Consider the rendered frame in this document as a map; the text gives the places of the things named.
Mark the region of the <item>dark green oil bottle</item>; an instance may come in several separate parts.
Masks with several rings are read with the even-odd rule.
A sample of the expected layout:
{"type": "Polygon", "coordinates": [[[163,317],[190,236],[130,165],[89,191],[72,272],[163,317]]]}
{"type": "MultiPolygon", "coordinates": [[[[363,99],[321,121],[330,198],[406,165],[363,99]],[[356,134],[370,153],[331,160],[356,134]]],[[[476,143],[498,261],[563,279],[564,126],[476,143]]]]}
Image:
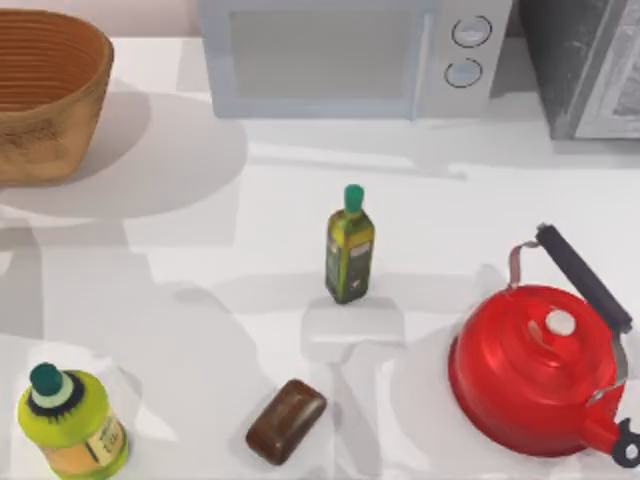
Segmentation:
{"type": "Polygon", "coordinates": [[[364,188],[349,184],[343,208],[328,219],[325,285],[338,304],[362,298],[371,274],[375,226],[363,208],[364,188]]]}

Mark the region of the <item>pale microwave oven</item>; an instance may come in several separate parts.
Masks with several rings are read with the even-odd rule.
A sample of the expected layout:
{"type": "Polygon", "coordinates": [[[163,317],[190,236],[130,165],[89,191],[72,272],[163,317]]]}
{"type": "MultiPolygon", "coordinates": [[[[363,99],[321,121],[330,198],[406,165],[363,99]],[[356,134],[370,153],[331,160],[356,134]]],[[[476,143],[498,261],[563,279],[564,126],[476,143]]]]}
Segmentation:
{"type": "Polygon", "coordinates": [[[223,118],[466,118],[488,102],[513,0],[198,0],[215,113],[223,118]],[[485,16],[490,38],[452,40],[485,16]],[[456,89],[446,67],[483,67],[456,89]]]}

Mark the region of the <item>brown bread loaf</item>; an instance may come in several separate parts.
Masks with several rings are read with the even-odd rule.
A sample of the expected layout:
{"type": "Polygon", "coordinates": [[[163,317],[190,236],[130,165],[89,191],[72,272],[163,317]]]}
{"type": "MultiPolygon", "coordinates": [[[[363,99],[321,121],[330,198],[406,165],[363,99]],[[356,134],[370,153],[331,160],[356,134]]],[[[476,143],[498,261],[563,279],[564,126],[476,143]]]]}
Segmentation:
{"type": "Polygon", "coordinates": [[[327,408],[327,399],[299,379],[287,381],[250,425],[247,446],[268,463],[281,466],[327,408]]]}

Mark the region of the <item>round microwave knob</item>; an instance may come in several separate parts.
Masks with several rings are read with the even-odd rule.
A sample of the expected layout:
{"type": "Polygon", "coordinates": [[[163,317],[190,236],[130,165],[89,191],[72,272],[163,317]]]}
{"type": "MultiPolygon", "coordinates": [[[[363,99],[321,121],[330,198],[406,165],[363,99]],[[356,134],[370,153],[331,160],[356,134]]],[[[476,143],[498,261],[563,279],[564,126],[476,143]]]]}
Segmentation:
{"type": "Polygon", "coordinates": [[[469,88],[475,85],[482,76],[482,65],[472,58],[450,63],[444,71],[444,80],[449,86],[456,89],[469,88]]]}
{"type": "Polygon", "coordinates": [[[452,40],[462,48],[479,47],[491,34],[492,24],[482,15],[458,20],[452,28],[452,40]]]}

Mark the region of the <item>red kettle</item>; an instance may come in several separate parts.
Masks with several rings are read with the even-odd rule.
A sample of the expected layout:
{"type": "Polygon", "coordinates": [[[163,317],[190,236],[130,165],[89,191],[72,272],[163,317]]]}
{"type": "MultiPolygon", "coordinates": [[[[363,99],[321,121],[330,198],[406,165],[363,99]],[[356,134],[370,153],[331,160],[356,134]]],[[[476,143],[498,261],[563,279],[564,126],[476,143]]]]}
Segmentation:
{"type": "Polygon", "coordinates": [[[486,437],[520,454],[599,451],[640,467],[640,432],[616,414],[629,378],[632,317],[551,224],[509,254],[507,286],[452,341],[448,379],[486,437]]]}

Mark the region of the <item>brown woven basket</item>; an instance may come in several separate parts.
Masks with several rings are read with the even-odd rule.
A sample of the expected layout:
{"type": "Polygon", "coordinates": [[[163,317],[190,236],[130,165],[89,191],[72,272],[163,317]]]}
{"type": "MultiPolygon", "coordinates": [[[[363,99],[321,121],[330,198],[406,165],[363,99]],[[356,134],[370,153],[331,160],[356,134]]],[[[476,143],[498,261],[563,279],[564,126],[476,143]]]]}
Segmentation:
{"type": "Polygon", "coordinates": [[[85,158],[114,46],[80,18],[0,8],[0,186],[61,181],[85,158]]]}

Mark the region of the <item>yellow-green round bottle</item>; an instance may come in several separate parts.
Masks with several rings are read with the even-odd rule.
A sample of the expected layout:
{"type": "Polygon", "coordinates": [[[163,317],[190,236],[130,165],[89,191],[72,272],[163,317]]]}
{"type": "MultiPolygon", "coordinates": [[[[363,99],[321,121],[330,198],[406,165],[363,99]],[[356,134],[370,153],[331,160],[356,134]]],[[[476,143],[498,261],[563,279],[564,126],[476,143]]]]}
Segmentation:
{"type": "Polygon", "coordinates": [[[29,380],[17,420],[60,480],[108,480],[124,467],[128,434],[96,376],[42,362],[29,380]]]}

